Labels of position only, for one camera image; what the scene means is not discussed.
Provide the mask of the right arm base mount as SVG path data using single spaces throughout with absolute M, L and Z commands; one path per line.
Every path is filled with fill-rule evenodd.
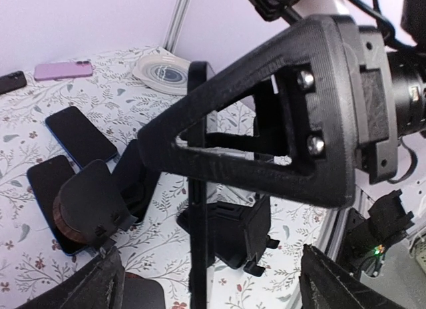
M 359 276 L 367 265 L 379 264 L 381 256 L 407 236 L 414 214 L 405 211 L 402 190 L 394 190 L 373 203 L 364 217 L 350 208 L 336 262 Z

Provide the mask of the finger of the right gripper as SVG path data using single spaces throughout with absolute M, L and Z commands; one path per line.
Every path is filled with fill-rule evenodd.
M 288 156 L 288 166 L 251 160 L 244 175 L 257 192 L 324 208 L 345 208 L 355 193 L 357 127 L 346 41 L 348 16 L 298 21 L 218 73 L 138 132 L 147 167 L 209 181 L 219 164 L 204 147 L 176 138 L 212 111 L 255 101 L 253 152 Z

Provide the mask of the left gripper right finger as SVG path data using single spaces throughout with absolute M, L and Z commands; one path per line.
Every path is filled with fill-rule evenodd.
M 364 285 L 320 249 L 304 245 L 300 273 L 302 308 L 404 308 L 408 295 L 391 298 Z

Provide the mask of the black phone front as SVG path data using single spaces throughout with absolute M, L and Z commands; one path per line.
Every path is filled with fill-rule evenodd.
M 195 61 L 188 71 L 188 94 L 209 78 L 209 64 Z M 203 117 L 188 130 L 190 147 L 204 147 L 206 119 Z M 207 308 L 208 220 L 206 182 L 188 179 L 190 249 L 192 268 L 189 276 L 190 308 Z

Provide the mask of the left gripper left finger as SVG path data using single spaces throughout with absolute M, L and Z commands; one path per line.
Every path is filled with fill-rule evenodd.
M 114 247 L 58 286 L 26 302 L 24 308 L 121 308 L 124 267 Z

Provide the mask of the black folding phone stand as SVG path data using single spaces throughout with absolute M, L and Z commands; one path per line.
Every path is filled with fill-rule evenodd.
M 267 248 L 275 249 L 279 242 L 270 238 L 270 197 L 256 193 L 252 207 L 217 201 L 206 205 L 208 220 L 208 264 L 215 258 L 232 269 L 260 277 L 265 268 L 258 266 Z M 189 207 L 177 217 L 177 224 L 190 234 Z

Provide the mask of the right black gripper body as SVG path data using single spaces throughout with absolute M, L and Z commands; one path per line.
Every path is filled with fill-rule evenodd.
M 376 28 L 358 30 L 369 129 L 368 142 L 361 146 L 360 169 L 371 184 L 377 184 L 397 174 L 399 139 L 425 134 L 425 54 L 416 49 L 388 52 Z

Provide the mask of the black stand wooden base front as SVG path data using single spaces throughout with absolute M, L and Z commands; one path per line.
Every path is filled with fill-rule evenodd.
M 165 309 L 163 287 L 155 280 L 137 274 L 125 273 L 122 308 Z

